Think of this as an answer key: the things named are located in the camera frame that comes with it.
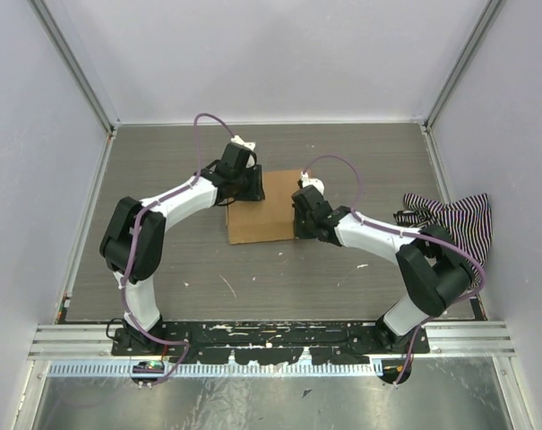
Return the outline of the brown cardboard box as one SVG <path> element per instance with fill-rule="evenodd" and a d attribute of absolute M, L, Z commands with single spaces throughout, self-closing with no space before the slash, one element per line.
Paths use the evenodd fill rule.
<path fill-rule="evenodd" d="M 236 202 L 227 208 L 228 241 L 231 245 L 292 240 L 295 238 L 292 194 L 299 189 L 301 170 L 265 172 L 265 199 Z"/>

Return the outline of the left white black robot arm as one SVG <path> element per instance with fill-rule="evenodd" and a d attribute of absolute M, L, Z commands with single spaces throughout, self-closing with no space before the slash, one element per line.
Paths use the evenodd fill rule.
<path fill-rule="evenodd" d="M 118 282 L 128 344 L 146 356 L 173 343 L 165 339 L 153 275 L 162 259 L 166 233 L 199 211 L 265 198 L 256 144 L 234 136 L 220 159 L 186 182 L 154 197 L 122 198 L 116 205 L 99 253 Z"/>

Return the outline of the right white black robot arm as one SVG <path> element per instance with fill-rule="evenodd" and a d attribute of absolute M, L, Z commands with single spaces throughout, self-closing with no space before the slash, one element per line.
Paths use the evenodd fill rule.
<path fill-rule="evenodd" d="M 374 327 L 375 341 L 388 353 L 402 351 L 412 330 L 442 315 L 474 281 L 468 256 L 441 226 L 399 228 L 347 206 L 334 209 L 316 179 L 300 180 L 292 202 L 296 237 L 362 250 L 399 268 L 406 295 Z"/>

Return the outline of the striped purple cloth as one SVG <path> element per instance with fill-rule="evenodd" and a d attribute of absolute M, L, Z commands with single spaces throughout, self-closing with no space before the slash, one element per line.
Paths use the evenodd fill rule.
<path fill-rule="evenodd" d="M 492 212 L 486 193 L 471 195 L 451 203 L 427 199 L 415 193 L 403 197 L 404 208 L 393 214 L 398 226 L 425 228 L 442 226 L 454 244 L 485 266 L 492 241 Z"/>

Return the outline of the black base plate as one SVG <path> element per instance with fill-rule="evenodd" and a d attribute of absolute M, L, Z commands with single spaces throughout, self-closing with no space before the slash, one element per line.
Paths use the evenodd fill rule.
<path fill-rule="evenodd" d="M 161 356 L 184 364 L 226 365 L 234 359 L 243 366 L 292 365 L 305 352 L 314 366 L 367 364 L 371 355 L 402 356 L 409 348 L 421 354 L 430 351 L 424 331 L 384 346 L 377 326 L 369 321 L 161 322 L 151 334 L 171 344 L 149 340 L 124 322 L 106 336 L 114 357 Z"/>

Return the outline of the aluminium front rail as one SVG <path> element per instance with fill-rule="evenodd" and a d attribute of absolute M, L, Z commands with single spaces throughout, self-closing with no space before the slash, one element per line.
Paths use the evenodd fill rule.
<path fill-rule="evenodd" d="M 28 359 L 86 359 L 109 357 L 117 326 L 58 324 L 40 325 L 31 342 Z M 436 357 L 515 357 L 504 322 L 437 321 L 425 325 L 429 353 Z"/>

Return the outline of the left aluminium corner post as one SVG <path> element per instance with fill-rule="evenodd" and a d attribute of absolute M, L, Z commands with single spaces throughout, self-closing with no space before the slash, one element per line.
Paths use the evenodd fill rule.
<path fill-rule="evenodd" d="M 60 1 L 28 1 L 28 4 L 100 124 L 106 133 L 113 133 L 120 121 L 64 5 Z"/>

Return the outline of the aluminium corner post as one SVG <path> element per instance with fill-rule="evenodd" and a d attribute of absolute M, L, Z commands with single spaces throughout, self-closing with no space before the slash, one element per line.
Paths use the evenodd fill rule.
<path fill-rule="evenodd" d="M 455 91 L 462 75 L 466 72 L 469 64 L 477 53 L 487 32 L 493 25 L 496 16 L 505 5 L 504 0 L 488 0 L 477 18 L 466 42 L 463 45 L 456 61 L 446 78 L 434 104 L 432 105 L 423 127 L 426 133 L 430 133 L 439 116 L 441 115 L 446 103 Z"/>
<path fill-rule="evenodd" d="M 100 124 L 106 133 L 113 133 L 120 121 L 64 5 L 60 1 L 28 1 L 28 4 Z"/>

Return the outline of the right aluminium corner post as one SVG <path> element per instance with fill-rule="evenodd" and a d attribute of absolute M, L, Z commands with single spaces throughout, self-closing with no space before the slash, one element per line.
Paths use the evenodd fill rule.
<path fill-rule="evenodd" d="M 455 91 L 462 75 L 466 72 L 469 64 L 477 53 L 487 32 L 493 25 L 496 16 L 505 5 L 504 0 L 488 0 L 477 18 L 466 42 L 463 45 L 456 61 L 446 78 L 434 104 L 432 105 L 423 127 L 426 133 L 430 133 L 439 116 L 441 115 L 446 103 Z"/>

